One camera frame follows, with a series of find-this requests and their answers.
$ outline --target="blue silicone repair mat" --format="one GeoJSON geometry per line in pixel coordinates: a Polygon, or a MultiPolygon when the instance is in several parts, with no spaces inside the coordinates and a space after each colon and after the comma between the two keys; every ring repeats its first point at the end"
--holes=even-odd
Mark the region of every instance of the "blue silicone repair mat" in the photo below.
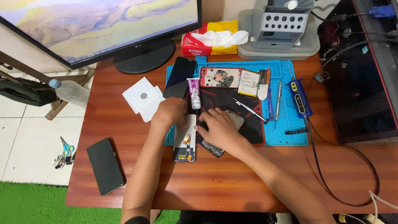
{"type": "MultiPolygon", "coordinates": [[[[199,70],[201,67],[234,67],[244,68],[247,70],[258,72],[262,69],[269,67],[271,69],[271,97],[272,97],[272,109],[275,115],[276,113],[276,101],[278,96],[279,82],[282,80],[282,96],[281,105],[279,107],[279,119],[277,121],[277,127],[275,129],[275,120],[271,120],[268,124],[264,125],[265,132],[265,145],[266,146],[307,146],[308,139],[307,134],[295,134],[285,135],[286,130],[295,130],[304,128],[304,120],[298,118],[293,99],[290,94],[288,86],[285,86],[291,81],[291,75],[289,72],[288,63],[292,70],[293,64],[291,61],[231,61],[231,62],[207,62],[207,57],[199,56],[196,57],[197,68],[195,70],[194,77],[199,77],[199,70]]],[[[173,66],[167,67],[166,82],[170,77],[170,73],[173,66]]],[[[268,100],[265,99],[261,102],[263,117],[269,118],[268,100]]],[[[170,129],[164,145],[173,145],[174,141],[174,126],[170,129]]]]}

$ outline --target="computer monitor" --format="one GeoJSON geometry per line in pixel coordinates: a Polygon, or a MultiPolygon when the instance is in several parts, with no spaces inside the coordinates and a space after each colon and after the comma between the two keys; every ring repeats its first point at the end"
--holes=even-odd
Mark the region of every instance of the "computer monitor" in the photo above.
{"type": "Polygon", "coordinates": [[[114,57],[142,73],[174,53],[172,37],[199,29],[201,0],[32,0],[0,4],[0,23],[71,69],[114,57]]]}

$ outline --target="monitor screen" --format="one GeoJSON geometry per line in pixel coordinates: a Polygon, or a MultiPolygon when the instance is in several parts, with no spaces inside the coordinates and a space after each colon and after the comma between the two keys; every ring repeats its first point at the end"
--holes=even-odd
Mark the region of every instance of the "monitor screen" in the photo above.
{"type": "Polygon", "coordinates": [[[0,16],[70,64],[198,22],[197,0],[15,0],[0,16]]]}

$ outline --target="plastic water bottle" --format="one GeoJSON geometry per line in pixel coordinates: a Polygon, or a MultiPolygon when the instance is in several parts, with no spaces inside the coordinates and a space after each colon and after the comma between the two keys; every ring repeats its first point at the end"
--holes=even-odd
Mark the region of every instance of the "plastic water bottle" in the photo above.
{"type": "Polygon", "coordinates": [[[70,80],[60,82],[56,79],[51,79],[49,86],[55,89],[55,93],[60,99],[80,106],[83,109],[86,108],[88,95],[90,94],[88,89],[70,80]]]}

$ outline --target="scissors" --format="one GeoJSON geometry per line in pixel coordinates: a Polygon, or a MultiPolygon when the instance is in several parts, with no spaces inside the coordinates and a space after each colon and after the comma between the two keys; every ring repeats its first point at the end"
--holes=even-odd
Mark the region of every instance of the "scissors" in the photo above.
{"type": "Polygon", "coordinates": [[[69,153],[74,151],[73,145],[68,145],[65,140],[61,137],[62,145],[64,146],[64,150],[62,151],[62,155],[67,157],[69,153]]]}

